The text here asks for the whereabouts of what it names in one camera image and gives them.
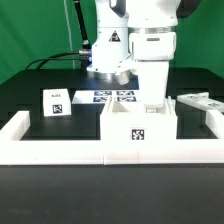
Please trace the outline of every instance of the white cube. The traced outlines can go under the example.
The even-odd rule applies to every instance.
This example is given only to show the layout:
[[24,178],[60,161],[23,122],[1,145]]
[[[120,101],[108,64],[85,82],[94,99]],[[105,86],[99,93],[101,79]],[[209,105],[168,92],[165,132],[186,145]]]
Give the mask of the white cube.
[[67,89],[47,89],[43,92],[44,117],[71,115]]

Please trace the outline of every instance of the white box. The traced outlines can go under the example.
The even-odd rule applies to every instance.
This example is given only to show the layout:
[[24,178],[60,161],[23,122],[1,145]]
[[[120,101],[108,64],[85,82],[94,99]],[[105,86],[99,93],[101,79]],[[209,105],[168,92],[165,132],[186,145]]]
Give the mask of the white box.
[[176,139],[177,116],[169,97],[158,113],[146,113],[141,102],[109,98],[100,116],[103,141],[151,141]]
[[43,91],[44,117],[71,115],[71,101],[67,89]]

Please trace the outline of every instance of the black table surface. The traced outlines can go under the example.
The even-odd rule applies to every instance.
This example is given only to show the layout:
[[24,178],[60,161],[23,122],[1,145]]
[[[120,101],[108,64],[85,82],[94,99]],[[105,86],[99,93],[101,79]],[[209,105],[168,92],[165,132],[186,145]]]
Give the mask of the black table surface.
[[[223,80],[208,70],[174,69],[167,94],[175,98],[208,91],[212,98],[223,101],[223,87]],[[33,127],[24,140],[99,138],[102,105],[73,105],[73,113],[84,114],[86,119],[75,120],[83,125],[81,131],[67,137],[51,133],[48,125],[61,127],[65,122],[62,127],[68,134],[71,127],[66,125],[75,118],[43,118],[42,93],[46,88],[68,88],[72,98],[76,90],[138,89],[138,85],[132,80],[120,87],[115,82],[86,78],[81,71],[22,71],[0,86],[1,125],[18,110],[29,110]],[[177,103],[176,112],[179,138],[214,138],[202,125],[203,112],[181,103]],[[193,134],[187,121],[192,118],[197,123],[192,124]],[[223,164],[1,166],[0,223],[223,223],[223,189]]]
[[[72,105],[72,116],[44,117],[43,90],[66,88],[72,100],[77,90],[138,89],[138,80],[120,86],[87,78],[81,70],[25,70],[0,85],[0,128],[18,110],[28,110],[31,127],[23,140],[99,140],[100,114],[103,104]],[[209,92],[224,102],[224,80],[209,70],[170,69],[167,95],[173,99],[187,93]],[[177,102],[178,139],[215,138],[205,125],[205,112]]]

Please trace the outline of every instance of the black cable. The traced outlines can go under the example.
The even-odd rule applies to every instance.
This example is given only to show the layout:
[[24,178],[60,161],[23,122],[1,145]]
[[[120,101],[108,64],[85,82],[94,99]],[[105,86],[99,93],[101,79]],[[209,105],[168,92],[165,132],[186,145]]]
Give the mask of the black cable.
[[68,56],[68,55],[76,55],[76,54],[79,54],[79,52],[78,51],[69,51],[69,52],[65,52],[65,53],[61,53],[61,54],[52,55],[51,57],[42,60],[42,63],[40,63],[36,69],[40,69],[41,67],[43,67],[48,61],[52,60],[52,58],[60,58],[60,57],[64,57],[64,56]]
[[85,26],[83,14],[82,14],[80,1],[73,0],[73,2],[75,5],[77,16],[78,16],[78,22],[79,22],[79,27],[80,27],[81,36],[82,36],[82,47],[83,49],[91,49],[91,45],[89,43],[87,32],[86,32],[86,26]]
[[25,70],[28,70],[29,67],[37,62],[44,62],[44,61],[88,61],[88,59],[84,59],[84,58],[45,58],[45,59],[38,59],[38,60],[35,60],[33,62],[31,62],[29,65],[26,66]]

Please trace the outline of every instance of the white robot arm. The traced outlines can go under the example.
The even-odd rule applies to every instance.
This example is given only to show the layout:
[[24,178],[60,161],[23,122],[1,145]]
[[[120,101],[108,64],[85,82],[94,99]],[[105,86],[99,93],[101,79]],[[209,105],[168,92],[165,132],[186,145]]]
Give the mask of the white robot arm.
[[[126,0],[130,57],[116,70],[120,84],[129,81],[128,71],[138,75],[142,102],[147,112],[163,106],[169,60],[176,49],[176,10],[181,0]],[[116,12],[119,0],[110,0]]]

